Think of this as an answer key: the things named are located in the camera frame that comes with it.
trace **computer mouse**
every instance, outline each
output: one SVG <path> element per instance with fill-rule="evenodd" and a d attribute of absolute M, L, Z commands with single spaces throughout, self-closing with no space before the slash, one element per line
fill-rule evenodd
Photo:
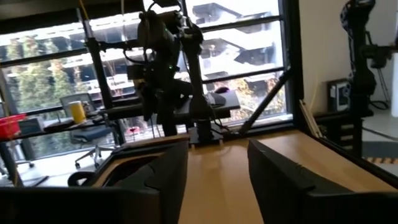
<path fill-rule="evenodd" d="M 220 94 L 220 93 L 226 93 L 228 91 L 229 91 L 228 87 L 222 86 L 222 87 L 219 87 L 218 89 L 216 89 L 214 92 L 217 94 Z"/>

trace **white wall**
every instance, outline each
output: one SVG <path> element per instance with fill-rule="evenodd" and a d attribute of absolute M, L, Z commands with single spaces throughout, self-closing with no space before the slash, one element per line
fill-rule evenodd
<path fill-rule="evenodd" d="M 350 72 L 348 36 L 340 24 L 340 11 L 347 0 L 300 0 L 305 101 L 318 90 L 312 111 L 326 111 L 326 81 L 345 78 Z M 392 42 L 396 30 L 397 0 L 377 1 L 368 29 L 379 45 Z M 383 70 L 392 83 L 392 63 Z M 377 87 L 375 100 L 382 99 Z"/>

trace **tree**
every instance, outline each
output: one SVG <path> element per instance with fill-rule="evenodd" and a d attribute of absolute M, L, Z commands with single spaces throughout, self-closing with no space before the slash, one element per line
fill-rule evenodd
<path fill-rule="evenodd" d="M 57 52 L 58 49 L 54 45 L 54 43 L 49 40 L 45 43 L 47 53 L 51 54 L 53 52 Z M 63 71 L 62 61 L 59 59 L 51 60 L 51 71 L 52 77 L 54 79 L 54 94 L 53 97 L 57 99 L 57 103 L 59 103 L 59 98 L 72 95 L 74 89 L 69 82 L 69 77 L 66 72 Z"/>
<path fill-rule="evenodd" d="M 39 45 L 33 37 L 26 37 L 22 44 L 24 57 L 39 55 Z M 20 108 L 23 111 L 45 108 L 54 105 L 53 88 L 50 82 L 51 72 L 48 62 L 30 63 L 27 70 L 19 76 L 19 93 L 21 94 Z M 49 114 L 40 115 L 44 120 Z M 31 139 L 35 152 L 42 156 L 52 149 L 52 136 L 41 136 Z"/>
<path fill-rule="evenodd" d="M 87 86 L 83 84 L 83 81 L 81 80 L 81 71 L 79 67 L 74 67 L 73 68 L 73 77 L 75 81 L 75 93 L 86 93 L 88 91 Z"/>
<path fill-rule="evenodd" d="M 51 41 L 48 40 L 45 43 L 45 48 L 48 54 L 52 54 L 58 52 L 57 46 Z M 50 61 L 52 78 L 54 80 L 53 85 L 53 98 L 54 104 L 60 104 L 60 98 L 64 96 L 69 96 L 74 94 L 74 88 L 69 82 L 69 77 L 66 72 L 63 71 L 62 60 L 55 59 Z M 58 113 L 60 118 L 65 117 L 65 113 Z M 73 146 L 70 142 L 69 133 L 58 133 L 53 135 L 53 149 L 57 152 L 65 152 L 73 149 Z"/>
<path fill-rule="evenodd" d="M 267 81 L 268 84 L 268 90 L 270 91 L 273 89 L 278 82 L 277 78 L 271 78 Z M 267 110 L 267 114 L 272 114 L 272 113 L 283 113 L 286 111 L 286 97 L 285 97 L 285 89 L 282 88 L 279 90 L 278 94 L 274 97 L 274 99 L 271 101 L 270 105 L 272 105 L 271 110 Z"/>
<path fill-rule="evenodd" d="M 7 45 L 6 49 L 8 60 L 16 60 L 21 58 L 21 51 L 19 50 L 19 42 L 17 39 L 11 39 L 10 44 Z M 18 106 L 20 100 L 18 76 L 23 72 L 23 70 L 21 66 L 14 66 L 11 68 L 11 72 L 13 76 L 9 77 L 6 75 L 5 78 L 10 88 L 11 95 Z"/>
<path fill-rule="evenodd" d="M 223 119 L 223 122 L 228 121 L 239 121 L 242 119 L 247 119 L 252 115 L 253 111 L 248 108 L 256 109 L 256 101 L 253 99 L 253 91 L 249 88 L 248 84 L 243 78 L 238 78 L 235 80 L 229 80 L 225 82 L 217 82 L 215 84 L 215 89 L 226 86 L 230 90 L 235 90 L 241 104 L 240 110 L 232 110 L 231 117 Z"/>

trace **glass pane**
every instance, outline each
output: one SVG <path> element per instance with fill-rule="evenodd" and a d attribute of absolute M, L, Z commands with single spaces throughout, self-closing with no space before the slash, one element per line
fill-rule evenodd
<path fill-rule="evenodd" d="M 279 22 L 203 35 L 200 65 L 204 80 L 283 66 Z"/>
<path fill-rule="evenodd" d="M 186 0 L 188 15 L 200 27 L 279 15 L 278 0 Z"/>
<path fill-rule="evenodd" d="M 51 113 L 40 114 L 37 116 L 30 116 L 29 118 L 40 118 L 44 122 L 44 126 L 51 125 L 65 119 L 65 113 L 63 111 L 56 111 Z M 107 136 L 107 140 L 103 142 L 111 142 L 113 140 L 112 134 Z M 76 151 L 78 149 L 85 150 L 90 147 L 94 147 L 95 144 L 84 144 L 81 145 L 71 138 L 70 132 L 48 134 L 45 136 L 39 136 L 29 139 L 32 144 L 35 156 L 44 157 L 64 152 Z"/>
<path fill-rule="evenodd" d="M 127 56 L 142 60 L 142 49 L 128 51 Z M 101 57 L 113 96 L 134 94 L 134 84 L 127 79 L 127 63 L 122 50 L 111 49 L 102 53 Z M 182 58 L 178 64 L 182 72 L 175 77 L 189 80 Z M 8 67 L 3 72 L 20 112 L 58 106 L 59 98 L 75 93 L 89 93 L 92 99 L 101 99 L 90 54 Z"/>
<path fill-rule="evenodd" d="M 215 82 L 204 85 L 207 92 L 225 86 L 235 90 L 241 104 L 241 109 L 233 110 L 231 117 L 223 119 L 224 125 L 241 124 L 247 120 L 257 109 L 261 101 L 277 82 L 277 73 L 256 75 L 247 78 L 239 78 L 225 82 Z M 262 112 L 258 120 L 286 114 L 285 88 L 281 89 L 270 105 Z"/>
<path fill-rule="evenodd" d="M 152 115 L 152 120 L 144 121 L 143 116 L 124 119 L 124 136 L 127 142 L 141 141 L 145 139 L 164 137 L 162 125 L 156 124 L 156 114 Z M 186 133 L 185 125 L 177 126 L 178 133 Z"/>
<path fill-rule="evenodd" d="M 82 49 L 84 39 L 80 23 L 0 35 L 0 62 Z"/>
<path fill-rule="evenodd" d="M 145 9 L 153 3 L 152 0 L 144 0 Z M 178 6 L 161 8 L 158 5 L 152 7 L 156 13 L 169 12 L 179 10 Z M 137 28 L 139 19 L 139 12 L 128 13 L 123 15 L 116 15 L 105 17 L 101 19 L 93 19 L 90 21 L 94 36 L 99 41 L 105 42 L 120 42 L 125 40 L 132 40 L 137 38 Z"/>

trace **yellow cup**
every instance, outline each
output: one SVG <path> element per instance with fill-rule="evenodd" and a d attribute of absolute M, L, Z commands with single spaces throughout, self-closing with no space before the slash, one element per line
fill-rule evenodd
<path fill-rule="evenodd" d="M 72 118 L 76 124 L 83 123 L 86 121 L 86 114 L 81 101 L 75 101 L 69 103 L 69 109 L 72 114 Z"/>

